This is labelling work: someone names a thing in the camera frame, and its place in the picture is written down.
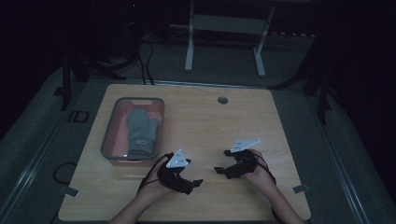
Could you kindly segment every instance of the table leg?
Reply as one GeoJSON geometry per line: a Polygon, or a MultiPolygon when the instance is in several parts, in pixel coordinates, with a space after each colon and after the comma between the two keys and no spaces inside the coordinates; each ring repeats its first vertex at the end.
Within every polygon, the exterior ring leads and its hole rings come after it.
{"type": "Polygon", "coordinates": [[[194,56],[194,1],[190,0],[190,27],[189,27],[189,45],[187,46],[186,65],[184,70],[190,72],[192,70],[192,59],[194,56]]]}
{"type": "Polygon", "coordinates": [[[275,7],[271,7],[270,12],[268,13],[266,23],[262,28],[262,38],[260,39],[260,43],[257,47],[253,48],[254,59],[256,60],[257,73],[259,77],[265,76],[264,65],[262,63],[262,47],[264,45],[265,38],[268,35],[268,30],[270,28],[271,20],[274,16],[274,12],[275,12],[275,7]]]}

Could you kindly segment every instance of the red container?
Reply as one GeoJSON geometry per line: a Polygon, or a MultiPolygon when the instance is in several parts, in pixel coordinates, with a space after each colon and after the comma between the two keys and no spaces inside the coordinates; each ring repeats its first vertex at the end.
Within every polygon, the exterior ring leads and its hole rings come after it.
{"type": "Polygon", "coordinates": [[[123,97],[114,105],[111,119],[108,123],[106,135],[102,144],[102,155],[113,165],[150,165],[161,150],[163,135],[164,102],[159,98],[123,97]],[[136,108],[145,109],[150,118],[158,120],[156,142],[151,156],[128,155],[128,127],[126,118],[128,113],[136,108]]]}

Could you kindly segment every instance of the dark floor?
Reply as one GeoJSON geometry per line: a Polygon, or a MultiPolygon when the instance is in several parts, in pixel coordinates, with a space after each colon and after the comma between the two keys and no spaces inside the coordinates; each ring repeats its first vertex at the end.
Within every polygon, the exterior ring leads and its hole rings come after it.
{"type": "MultiPolygon", "coordinates": [[[[265,89],[296,74],[314,38],[269,36],[262,53],[267,75],[258,77],[250,47],[203,39],[195,46],[192,71],[185,73],[185,34],[177,28],[170,41],[145,37],[153,47],[148,68],[157,85],[265,89]]],[[[150,46],[143,44],[144,62],[149,54],[150,46]]],[[[127,77],[124,81],[93,71],[88,83],[73,80],[72,102],[65,111],[60,111],[62,98],[53,95],[62,84],[61,70],[49,77],[0,145],[1,223],[62,223],[56,214],[64,197],[58,192],[63,184],[52,173],[64,162],[78,162],[108,84],[142,83],[140,72],[137,63],[118,71],[127,77]],[[89,119],[68,121],[72,110],[90,112],[89,119]]],[[[318,97],[304,96],[304,83],[273,95],[300,178],[310,188],[306,192],[310,223],[395,223],[395,204],[347,113],[329,96],[332,110],[326,112],[323,126],[316,115],[318,97]]],[[[73,167],[68,167],[63,178],[72,174],[73,167]]]]}

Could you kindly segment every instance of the black cable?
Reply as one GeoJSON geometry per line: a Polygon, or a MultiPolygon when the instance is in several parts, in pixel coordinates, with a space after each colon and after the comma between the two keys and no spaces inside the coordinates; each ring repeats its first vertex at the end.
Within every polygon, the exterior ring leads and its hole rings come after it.
{"type": "Polygon", "coordinates": [[[141,41],[142,41],[142,43],[145,43],[145,44],[149,45],[149,46],[150,46],[150,49],[151,49],[146,64],[143,63],[143,60],[142,60],[142,57],[140,56],[140,54],[138,54],[138,56],[137,56],[138,59],[139,59],[139,62],[140,62],[141,70],[142,70],[142,79],[143,79],[143,83],[146,85],[146,79],[145,79],[145,72],[146,72],[147,75],[148,75],[148,80],[149,80],[150,84],[151,84],[151,85],[155,85],[154,79],[152,79],[151,74],[150,74],[150,72],[149,72],[149,61],[150,61],[151,56],[152,56],[152,54],[153,54],[154,47],[152,47],[152,45],[151,45],[148,41],[146,41],[146,40],[143,40],[143,39],[142,39],[141,41]]]}

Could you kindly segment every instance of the metal stand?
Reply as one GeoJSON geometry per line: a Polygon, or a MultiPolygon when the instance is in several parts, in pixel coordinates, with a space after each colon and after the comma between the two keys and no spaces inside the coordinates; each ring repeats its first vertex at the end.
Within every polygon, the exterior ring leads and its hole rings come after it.
{"type": "Polygon", "coordinates": [[[192,59],[194,54],[194,30],[257,34],[261,36],[261,39],[257,47],[253,49],[253,53],[258,75],[259,77],[264,77],[265,70],[262,62],[262,47],[264,45],[265,38],[268,35],[268,29],[274,16],[274,12],[275,7],[271,7],[266,20],[199,15],[194,14],[194,0],[191,0],[189,45],[187,47],[186,64],[184,70],[186,72],[190,72],[192,70],[192,59]]]}

